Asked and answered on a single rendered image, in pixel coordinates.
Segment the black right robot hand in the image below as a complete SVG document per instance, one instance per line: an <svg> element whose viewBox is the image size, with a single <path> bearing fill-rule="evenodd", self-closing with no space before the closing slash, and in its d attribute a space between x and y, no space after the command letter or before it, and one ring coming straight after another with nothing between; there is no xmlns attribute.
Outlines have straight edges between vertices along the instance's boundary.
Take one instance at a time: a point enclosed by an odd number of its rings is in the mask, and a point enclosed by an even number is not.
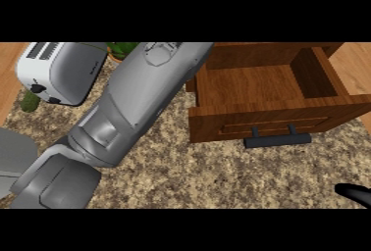
<svg viewBox="0 0 371 251"><path fill-rule="evenodd" d="M371 188L350 183L338 183L334 192L371 209Z"/></svg>

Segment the brown wooden drawer front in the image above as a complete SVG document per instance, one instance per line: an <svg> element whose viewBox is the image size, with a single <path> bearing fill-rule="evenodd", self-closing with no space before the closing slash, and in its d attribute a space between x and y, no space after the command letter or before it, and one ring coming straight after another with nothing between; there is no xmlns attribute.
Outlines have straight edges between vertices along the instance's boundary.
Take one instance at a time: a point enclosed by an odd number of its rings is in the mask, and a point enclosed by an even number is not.
<svg viewBox="0 0 371 251"><path fill-rule="evenodd" d="M371 94L323 98L261 101L187 109L189 142L287 135L288 126L298 133L326 132L371 112Z"/></svg>

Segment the brown wooden drawer box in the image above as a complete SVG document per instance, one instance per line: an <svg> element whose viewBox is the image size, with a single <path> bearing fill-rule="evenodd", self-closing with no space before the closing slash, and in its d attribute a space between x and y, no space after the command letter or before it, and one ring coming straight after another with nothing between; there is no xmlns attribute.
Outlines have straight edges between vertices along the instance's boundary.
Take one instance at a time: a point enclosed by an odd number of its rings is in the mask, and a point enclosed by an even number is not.
<svg viewBox="0 0 371 251"><path fill-rule="evenodd" d="M199 107L350 94L321 47L214 51L185 89Z"/></svg>

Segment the brown wooden cabinet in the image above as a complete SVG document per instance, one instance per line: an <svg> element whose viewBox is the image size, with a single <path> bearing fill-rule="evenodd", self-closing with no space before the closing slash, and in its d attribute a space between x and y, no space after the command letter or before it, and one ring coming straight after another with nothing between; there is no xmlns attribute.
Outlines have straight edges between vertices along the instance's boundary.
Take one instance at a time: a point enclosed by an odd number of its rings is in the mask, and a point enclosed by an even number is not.
<svg viewBox="0 0 371 251"><path fill-rule="evenodd" d="M216 42L214 51L239 51L242 49L303 49L321 47L326 57L343 45L341 42Z"/></svg>

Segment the green potted plant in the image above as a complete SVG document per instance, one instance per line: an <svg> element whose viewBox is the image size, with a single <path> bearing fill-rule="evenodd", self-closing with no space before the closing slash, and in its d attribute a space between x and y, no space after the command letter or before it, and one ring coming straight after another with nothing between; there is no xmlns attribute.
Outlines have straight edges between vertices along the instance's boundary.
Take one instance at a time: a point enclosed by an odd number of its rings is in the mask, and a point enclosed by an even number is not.
<svg viewBox="0 0 371 251"><path fill-rule="evenodd" d="M125 56L130 54L136 46L139 45L137 42L108 42L108 50L111 54L112 60L120 63Z"/></svg>

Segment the grey robot torso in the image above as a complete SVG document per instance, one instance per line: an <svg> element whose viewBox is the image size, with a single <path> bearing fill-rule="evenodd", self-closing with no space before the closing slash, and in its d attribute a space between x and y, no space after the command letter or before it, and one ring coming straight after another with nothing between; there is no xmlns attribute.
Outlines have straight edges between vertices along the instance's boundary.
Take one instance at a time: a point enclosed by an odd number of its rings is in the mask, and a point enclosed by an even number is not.
<svg viewBox="0 0 371 251"><path fill-rule="evenodd" d="M35 159L34 140L0 127L0 199L10 194L10 186Z"/></svg>

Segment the white toaster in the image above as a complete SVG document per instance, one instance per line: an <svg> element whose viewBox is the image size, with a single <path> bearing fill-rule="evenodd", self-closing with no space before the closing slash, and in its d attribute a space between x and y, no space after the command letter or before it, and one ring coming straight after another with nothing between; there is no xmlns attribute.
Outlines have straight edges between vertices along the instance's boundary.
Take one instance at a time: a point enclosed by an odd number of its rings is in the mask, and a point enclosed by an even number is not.
<svg viewBox="0 0 371 251"><path fill-rule="evenodd" d="M106 57L103 42L31 42L16 65L20 84L44 102L80 106Z"/></svg>

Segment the green plant leaf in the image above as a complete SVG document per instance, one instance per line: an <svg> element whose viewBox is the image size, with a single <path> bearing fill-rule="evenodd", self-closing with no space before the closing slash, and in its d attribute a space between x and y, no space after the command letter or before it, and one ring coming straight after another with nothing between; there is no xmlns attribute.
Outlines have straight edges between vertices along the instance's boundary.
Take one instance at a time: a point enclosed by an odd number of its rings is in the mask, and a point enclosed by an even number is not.
<svg viewBox="0 0 371 251"><path fill-rule="evenodd" d="M23 112L31 113L38 106L40 98L35 96L35 94L29 91L26 91L23 99L20 101L20 109Z"/></svg>

